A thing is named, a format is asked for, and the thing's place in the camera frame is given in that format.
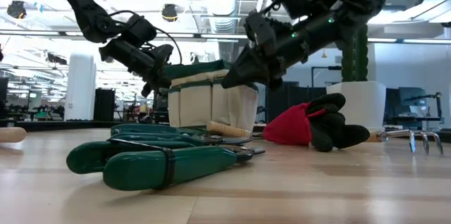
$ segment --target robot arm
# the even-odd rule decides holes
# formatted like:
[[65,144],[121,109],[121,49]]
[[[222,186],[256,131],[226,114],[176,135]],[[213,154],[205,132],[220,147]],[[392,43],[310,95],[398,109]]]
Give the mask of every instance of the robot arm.
[[163,67],[167,64],[173,47],[164,44],[158,47],[148,42],[156,37],[155,28],[149,21],[131,11],[117,13],[132,13],[126,22],[118,22],[94,0],[67,0],[74,10],[77,24],[86,40],[94,43],[106,43],[99,49],[101,59],[108,57],[127,66],[129,72],[136,72],[146,82],[142,94],[146,97],[152,89],[169,87],[170,82],[163,75]]
[[[252,11],[246,18],[246,46],[222,81],[224,88],[260,82],[270,89],[282,84],[290,66],[306,63],[309,55],[332,42],[343,50],[354,33],[377,15],[385,0],[272,0],[262,12]],[[265,14],[282,5],[292,19],[308,16],[291,26],[268,19]]]

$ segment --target garden tool bag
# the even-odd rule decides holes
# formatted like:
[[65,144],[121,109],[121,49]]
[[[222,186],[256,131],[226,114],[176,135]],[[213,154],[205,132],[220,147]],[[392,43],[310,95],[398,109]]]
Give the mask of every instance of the garden tool bag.
[[173,127],[205,126],[209,121],[252,131],[257,115],[258,89],[242,85],[224,89],[230,64],[224,61],[176,65],[166,69],[169,123]]

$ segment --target gardening glove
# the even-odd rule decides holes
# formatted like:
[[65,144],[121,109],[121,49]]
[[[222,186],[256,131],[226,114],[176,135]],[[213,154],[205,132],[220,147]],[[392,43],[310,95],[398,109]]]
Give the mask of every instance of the gardening glove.
[[345,125],[345,117],[338,113],[345,102],[342,94],[327,94],[293,106],[271,121],[263,136],[270,142],[308,145],[323,152],[361,143],[369,132],[362,126]]

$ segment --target wooden handle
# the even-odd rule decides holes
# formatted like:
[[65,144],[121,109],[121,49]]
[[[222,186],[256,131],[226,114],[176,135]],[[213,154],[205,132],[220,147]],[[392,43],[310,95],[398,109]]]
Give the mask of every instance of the wooden handle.
[[380,143],[383,142],[383,140],[379,137],[379,131],[370,131],[369,132],[369,138],[365,141],[368,143]]
[[226,137],[251,137],[251,132],[240,128],[231,127],[221,123],[210,121],[206,124],[206,130]]
[[25,139],[27,132],[21,127],[0,128],[0,143],[19,143]]

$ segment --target wooden table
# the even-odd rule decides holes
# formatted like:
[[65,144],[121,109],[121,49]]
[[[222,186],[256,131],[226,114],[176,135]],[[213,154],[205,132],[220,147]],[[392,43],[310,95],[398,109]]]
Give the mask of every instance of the wooden table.
[[255,141],[267,154],[162,192],[119,192],[66,156],[108,130],[30,133],[0,145],[1,224],[451,223],[451,148],[407,140],[322,154]]

